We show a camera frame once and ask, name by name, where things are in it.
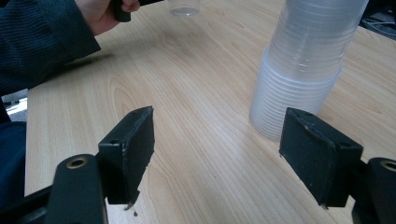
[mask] clear plastic cup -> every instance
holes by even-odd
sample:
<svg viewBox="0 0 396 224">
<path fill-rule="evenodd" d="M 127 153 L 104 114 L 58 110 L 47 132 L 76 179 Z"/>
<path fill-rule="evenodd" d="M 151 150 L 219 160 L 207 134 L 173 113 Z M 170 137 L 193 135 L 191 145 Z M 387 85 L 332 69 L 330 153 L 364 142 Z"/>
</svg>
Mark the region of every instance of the clear plastic cup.
<svg viewBox="0 0 396 224">
<path fill-rule="evenodd" d="M 178 17 L 191 17 L 200 11 L 200 0 L 168 0 L 170 12 Z"/>
<path fill-rule="evenodd" d="M 268 63 L 283 76 L 326 80 L 342 66 L 367 0 L 287 0 Z"/>
<path fill-rule="evenodd" d="M 278 74 L 269 67 L 266 55 L 267 50 L 262 56 L 249 117 L 259 133 L 278 141 L 287 107 L 317 114 L 341 74 L 341 69 L 325 81 L 301 81 Z"/>
</svg>

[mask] cup on table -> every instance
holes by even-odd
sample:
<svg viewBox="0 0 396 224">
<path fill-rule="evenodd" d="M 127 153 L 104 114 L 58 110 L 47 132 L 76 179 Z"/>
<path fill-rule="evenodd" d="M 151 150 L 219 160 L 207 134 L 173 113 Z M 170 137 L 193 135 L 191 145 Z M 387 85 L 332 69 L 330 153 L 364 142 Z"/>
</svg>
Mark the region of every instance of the cup on table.
<svg viewBox="0 0 396 224">
<path fill-rule="evenodd" d="M 250 120 L 279 140 L 287 107 L 317 114 L 339 78 L 368 0 L 286 0 L 262 56 Z"/>
<path fill-rule="evenodd" d="M 200 11 L 200 0 L 168 0 L 170 12 L 179 17 L 191 17 Z"/>
</svg>

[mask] wood grain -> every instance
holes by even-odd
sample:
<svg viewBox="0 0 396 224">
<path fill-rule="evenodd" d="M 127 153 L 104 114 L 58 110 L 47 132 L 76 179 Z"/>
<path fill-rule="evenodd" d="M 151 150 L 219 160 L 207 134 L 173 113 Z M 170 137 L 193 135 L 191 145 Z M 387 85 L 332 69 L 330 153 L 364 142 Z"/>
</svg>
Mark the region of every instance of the wood grain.
<svg viewBox="0 0 396 224">
<path fill-rule="evenodd" d="M 51 184 L 56 165 L 97 144 L 129 111 L 153 105 L 155 153 L 138 217 L 108 206 L 109 223 L 352 223 L 323 210 L 248 120 L 262 51 L 284 1 L 202 2 L 190 19 L 167 3 L 98 37 L 102 50 L 29 90 L 26 193 Z M 319 116 L 396 159 L 396 44 L 359 28 L 343 75 Z"/>
</svg>

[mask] stack of plastic cups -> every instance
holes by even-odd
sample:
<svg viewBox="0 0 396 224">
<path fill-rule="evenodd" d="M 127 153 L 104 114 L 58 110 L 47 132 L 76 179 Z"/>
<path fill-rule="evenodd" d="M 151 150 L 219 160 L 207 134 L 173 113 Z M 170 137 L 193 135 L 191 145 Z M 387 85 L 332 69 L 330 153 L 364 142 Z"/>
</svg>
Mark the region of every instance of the stack of plastic cups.
<svg viewBox="0 0 396 224">
<path fill-rule="evenodd" d="M 287 0 L 262 66 L 250 120 L 279 140 L 286 108 L 317 114 L 339 78 L 368 0 Z"/>
</svg>

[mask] black plastic part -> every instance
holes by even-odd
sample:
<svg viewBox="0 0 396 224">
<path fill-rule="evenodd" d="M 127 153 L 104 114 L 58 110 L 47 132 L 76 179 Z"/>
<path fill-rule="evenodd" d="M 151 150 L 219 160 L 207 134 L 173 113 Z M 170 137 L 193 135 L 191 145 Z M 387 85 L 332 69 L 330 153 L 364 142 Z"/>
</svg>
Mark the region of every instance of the black plastic part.
<svg viewBox="0 0 396 224">
<path fill-rule="evenodd" d="M 315 115 L 287 109 L 279 153 L 318 204 L 345 207 L 350 170 L 360 164 L 362 151 L 361 145 Z"/>
<path fill-rule="evenodd" d="M 156 3 L 156 2 L 161 2 L 163 0 L 139 0 L 140 6 L 145 6 L 148 4 Z M 125 12 L 121 9 L 122 5 L 122 0 L 113 0 L 113 10 L 114 10 L 114 16 L 117 21 L 120 22 L 127 22 L 131 20 L 131 13 Z"/>
<path fill-rule="evenodd" d="M 134 204 L 137 190 L 154 153 L 153 108 L 126 115 L 99 143 L 96 155 L 110 204 Z"/>
<path fill-rule="evenodd" d="M 44 188 L 0 211 L 0 223 L 38 224 L 44 222 L 51 187 Z"/>
<path fill-rule="evenodd" d="M 381 224 L 396 223 L 396 161 L 373 158 L 368 162 L 366 185 Z"/>
<path fill-rule="evenodd" d="M 107 223 L 97 160 L 81 154 L 62 161 L 55 173 L 45 224 Z"/>
</svg>

